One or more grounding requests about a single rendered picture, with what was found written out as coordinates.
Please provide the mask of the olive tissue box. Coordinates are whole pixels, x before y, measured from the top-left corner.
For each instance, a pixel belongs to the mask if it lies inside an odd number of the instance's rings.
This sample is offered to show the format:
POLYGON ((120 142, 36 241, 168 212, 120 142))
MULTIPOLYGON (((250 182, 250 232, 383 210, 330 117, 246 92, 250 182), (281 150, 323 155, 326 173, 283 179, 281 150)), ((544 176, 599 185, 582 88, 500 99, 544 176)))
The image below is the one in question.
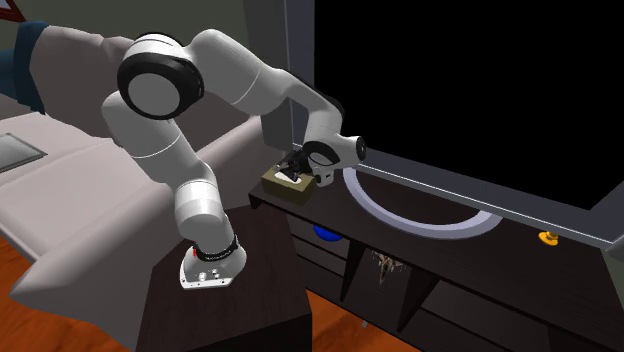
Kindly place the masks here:
POLYGON ((315 179, 290 169, 271 167, 261 177, 265 192, 297 205, 304 205, 315 189, 315 179))

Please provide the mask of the blue bowl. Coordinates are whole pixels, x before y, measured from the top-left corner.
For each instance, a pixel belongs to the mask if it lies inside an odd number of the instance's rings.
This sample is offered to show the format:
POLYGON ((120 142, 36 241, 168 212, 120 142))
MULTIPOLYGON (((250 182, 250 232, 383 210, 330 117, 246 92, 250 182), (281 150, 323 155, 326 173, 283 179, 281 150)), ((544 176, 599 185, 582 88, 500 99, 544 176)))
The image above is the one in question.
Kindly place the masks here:
POLYGON ((317 225, 313 226, 313 230, 320 239, 327 242, 337 242, 343 239, 342 236, 317 225))

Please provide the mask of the small pale spiky figure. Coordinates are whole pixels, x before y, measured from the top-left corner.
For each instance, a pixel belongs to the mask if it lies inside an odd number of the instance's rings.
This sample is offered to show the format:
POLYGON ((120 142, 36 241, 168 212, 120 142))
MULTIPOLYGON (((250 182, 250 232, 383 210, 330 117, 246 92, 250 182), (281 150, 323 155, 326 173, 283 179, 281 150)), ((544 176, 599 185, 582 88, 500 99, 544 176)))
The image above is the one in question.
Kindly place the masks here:
POLYGON ((379 284, 382 284, 385 281, 385 278, 389 273, 393 272, 395 269, 402 270, 404 267, 403 263, 382 253, 373 251, 373 255, 377 260, 377 264, 380 269, 379 284))

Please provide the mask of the dark robot stand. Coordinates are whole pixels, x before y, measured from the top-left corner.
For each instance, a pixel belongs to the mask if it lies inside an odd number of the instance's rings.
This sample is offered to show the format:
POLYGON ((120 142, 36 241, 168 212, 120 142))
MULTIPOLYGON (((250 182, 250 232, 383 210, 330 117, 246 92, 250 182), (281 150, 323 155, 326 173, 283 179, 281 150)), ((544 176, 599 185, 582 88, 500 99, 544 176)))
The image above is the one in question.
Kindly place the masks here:
POLYGON ((312 314, 286 217, 261 206, 229 219, 247 253, 225 288, 185 290, 180 242, 152 270, 136 352, 312 352, 312 314))

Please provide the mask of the large black television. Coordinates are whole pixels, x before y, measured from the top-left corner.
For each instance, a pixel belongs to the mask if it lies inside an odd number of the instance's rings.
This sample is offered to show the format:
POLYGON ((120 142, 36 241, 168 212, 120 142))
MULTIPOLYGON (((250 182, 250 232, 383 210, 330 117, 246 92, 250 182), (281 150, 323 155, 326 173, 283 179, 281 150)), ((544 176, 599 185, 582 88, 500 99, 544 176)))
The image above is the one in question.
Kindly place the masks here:
POLYGON ((624 0, 284 0, 366 170, 624 251, 624 0))

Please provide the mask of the grey sofa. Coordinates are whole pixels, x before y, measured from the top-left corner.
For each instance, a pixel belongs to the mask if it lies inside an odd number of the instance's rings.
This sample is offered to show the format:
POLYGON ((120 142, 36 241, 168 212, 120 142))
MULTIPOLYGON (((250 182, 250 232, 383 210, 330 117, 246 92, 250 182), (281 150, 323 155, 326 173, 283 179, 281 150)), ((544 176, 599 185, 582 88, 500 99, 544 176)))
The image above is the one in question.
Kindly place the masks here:
POLYGON ((153 267, 180 243, 171 190, 139 168, 100 113, 130 40, 49 25, 30 72, 45 107, 0 122, 47 153, 0 176, 0 235, 31 266, 9 296, 98 326, 128 349, 153 267))

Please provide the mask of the dark wooden television cabinet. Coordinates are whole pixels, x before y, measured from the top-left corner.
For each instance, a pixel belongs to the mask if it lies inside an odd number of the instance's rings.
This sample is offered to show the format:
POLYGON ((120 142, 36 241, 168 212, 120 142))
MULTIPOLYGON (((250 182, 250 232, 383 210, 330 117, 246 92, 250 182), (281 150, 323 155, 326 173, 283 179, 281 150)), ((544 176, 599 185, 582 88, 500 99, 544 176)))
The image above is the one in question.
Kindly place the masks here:
POLYGON ((469 239, 416 236, 372 216, 342 181, 315 188, 301 205, 263 184, 249 198, 252 207, 266 204, 348 239, 340 297, 353 307, 372 293, 363 279, 365 251, 376 250, 406 265, 402 289, 416 296, 401 301, 400 334, 445 283, 485 302, 488 316, 499 308, 544 326, 551 352, 624 352, 624 308, 603 255, 594 247, 578 242, 549 247, 538 242, 535 229, 507 219, 469 239))

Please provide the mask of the flat grey tablet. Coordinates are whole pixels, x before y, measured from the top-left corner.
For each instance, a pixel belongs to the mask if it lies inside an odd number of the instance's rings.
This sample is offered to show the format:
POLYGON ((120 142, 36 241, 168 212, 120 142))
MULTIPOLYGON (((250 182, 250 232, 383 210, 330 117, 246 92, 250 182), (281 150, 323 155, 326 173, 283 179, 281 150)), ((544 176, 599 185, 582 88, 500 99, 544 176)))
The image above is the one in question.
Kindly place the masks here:
POLYGON ((47 156, 47 153, 11 134, 0 134, 0 173, 47 156))

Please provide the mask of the dark blue cushion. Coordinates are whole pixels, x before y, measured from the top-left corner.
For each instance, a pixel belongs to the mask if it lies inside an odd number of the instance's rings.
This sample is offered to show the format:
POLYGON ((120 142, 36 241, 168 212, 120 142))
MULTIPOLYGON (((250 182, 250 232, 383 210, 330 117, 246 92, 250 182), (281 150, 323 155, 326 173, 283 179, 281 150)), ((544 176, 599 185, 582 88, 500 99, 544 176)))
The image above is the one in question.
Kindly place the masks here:
POLYGON ((45 107, 30 72, 30 64, 35 44, 48 26, 44 21, 20 23, 14 46, 0 50, 0 95, 40 114, 45 113, 45 107))

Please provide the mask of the red-framed wall picture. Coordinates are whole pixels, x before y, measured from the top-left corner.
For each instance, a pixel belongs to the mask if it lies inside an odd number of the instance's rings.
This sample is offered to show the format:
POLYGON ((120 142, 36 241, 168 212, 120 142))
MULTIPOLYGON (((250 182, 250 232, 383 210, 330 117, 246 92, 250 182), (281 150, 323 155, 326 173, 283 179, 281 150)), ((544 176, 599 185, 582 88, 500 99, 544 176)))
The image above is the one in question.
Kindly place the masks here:
POLYGON ((0 20, 16 23, 26 21, 14 0, 0 0, 0 20))

